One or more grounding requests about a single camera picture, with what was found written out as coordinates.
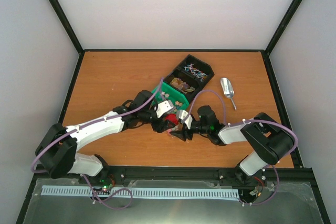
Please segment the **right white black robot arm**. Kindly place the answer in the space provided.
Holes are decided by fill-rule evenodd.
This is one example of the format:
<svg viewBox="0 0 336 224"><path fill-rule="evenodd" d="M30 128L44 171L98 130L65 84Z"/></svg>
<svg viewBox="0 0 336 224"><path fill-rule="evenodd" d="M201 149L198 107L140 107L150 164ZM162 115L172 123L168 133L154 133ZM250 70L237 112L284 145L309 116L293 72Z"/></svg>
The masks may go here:
<svg viewBox="0 0 336 224"><path fill-rule="evenodd" d="M199 134L217 146L249 143L253 152L235 168L236 181L241 185L247 185L263 168L276 165L298 145L298 138L293 131L278 124L264 112L234 125L220 123L209 105L200 107L197 113L198 119L179 110L176 117L182 128L171 131L170 134L183 141L191 140L194 134Z"/></svg>

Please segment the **black bin with popsicle candies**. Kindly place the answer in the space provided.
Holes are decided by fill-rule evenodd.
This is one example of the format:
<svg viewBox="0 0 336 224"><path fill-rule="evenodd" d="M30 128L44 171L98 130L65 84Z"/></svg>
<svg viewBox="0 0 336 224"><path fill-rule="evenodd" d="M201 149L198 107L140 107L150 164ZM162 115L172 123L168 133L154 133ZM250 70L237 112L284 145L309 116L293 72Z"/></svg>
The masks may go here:
<svg viewBox="0 0 336 224"><path fill-rule="evenodd" d="M203 89L202 83L194 75L179 69L173 70L164 78L164 82L184 95L189 103Z"/></svg>

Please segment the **silver metal scoop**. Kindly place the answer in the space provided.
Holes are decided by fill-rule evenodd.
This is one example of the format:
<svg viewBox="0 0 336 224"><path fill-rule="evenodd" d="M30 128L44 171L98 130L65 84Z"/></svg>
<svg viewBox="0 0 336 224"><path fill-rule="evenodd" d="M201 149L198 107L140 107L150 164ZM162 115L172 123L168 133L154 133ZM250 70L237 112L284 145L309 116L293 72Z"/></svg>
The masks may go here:
<svg viewBox="0 0 336 224"><path fill-rule="evenodd" d="M231 100L234 110L237 110L237 106L234 102L234 89L232 83L227 78L221 78L220 83L223 89L224 96Z"/></svg>

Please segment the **green plastic candy bin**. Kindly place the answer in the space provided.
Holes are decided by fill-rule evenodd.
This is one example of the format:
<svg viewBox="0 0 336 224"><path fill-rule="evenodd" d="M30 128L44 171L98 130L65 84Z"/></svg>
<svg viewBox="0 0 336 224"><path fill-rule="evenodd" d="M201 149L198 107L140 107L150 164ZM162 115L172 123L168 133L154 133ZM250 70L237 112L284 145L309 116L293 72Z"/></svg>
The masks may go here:
<svg viewBox="0 0 336 224"><path fill-rule="evenodd" d="M158 103L168 100L171 101L176 110L186 110L190 103L183 93L180 93L169 84L163 82L155 98Z"/></svg>

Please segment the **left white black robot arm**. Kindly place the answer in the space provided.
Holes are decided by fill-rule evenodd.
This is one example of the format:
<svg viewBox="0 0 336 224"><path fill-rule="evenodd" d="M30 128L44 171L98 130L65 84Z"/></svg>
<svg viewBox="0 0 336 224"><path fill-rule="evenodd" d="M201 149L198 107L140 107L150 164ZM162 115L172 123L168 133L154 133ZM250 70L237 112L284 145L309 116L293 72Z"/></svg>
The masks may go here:
<svg viewBox="0 0 336 224"><path fill-rule="evenodd" d="M167 119L173 110L171 101L158 101L150 91L142 90L134 100L127 100L99 118L68 127L52 125L35 154L52 179L84 174L101 184L108 180L109 165L100 155L81 154L79 150L105 136L143 124L151 124L153 131L162 133L173 127Z"/></svg>

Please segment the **black bin with lollipops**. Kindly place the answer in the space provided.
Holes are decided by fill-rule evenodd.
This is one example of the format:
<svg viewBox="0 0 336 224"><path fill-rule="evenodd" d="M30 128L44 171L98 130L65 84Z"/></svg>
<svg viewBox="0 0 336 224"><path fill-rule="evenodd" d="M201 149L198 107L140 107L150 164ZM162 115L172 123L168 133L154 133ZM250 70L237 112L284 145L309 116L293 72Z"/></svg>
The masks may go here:
<svg viewBox="0 0 336 224"><path fill-rule="evenodd" d="M201 87L205 87L215 75L209 64L190 54L177 65L177 68L194 77L200 82Z"/></svg>

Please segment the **red jar lid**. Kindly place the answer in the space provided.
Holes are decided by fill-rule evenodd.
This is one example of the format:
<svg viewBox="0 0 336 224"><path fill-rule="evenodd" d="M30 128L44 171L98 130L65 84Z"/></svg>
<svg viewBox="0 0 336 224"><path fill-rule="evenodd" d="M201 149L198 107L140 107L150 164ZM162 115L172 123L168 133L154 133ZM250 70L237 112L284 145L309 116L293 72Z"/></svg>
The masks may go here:
<svg viewBox="0 0 336 224"><path fill-rule="evenodd" d="M168 114L165 119L168 120L168 121L170 121L174 125L178 125L179 124L179 121L178 121L178 119L176 117L176 114L174 114L174 113Z"/></svg>

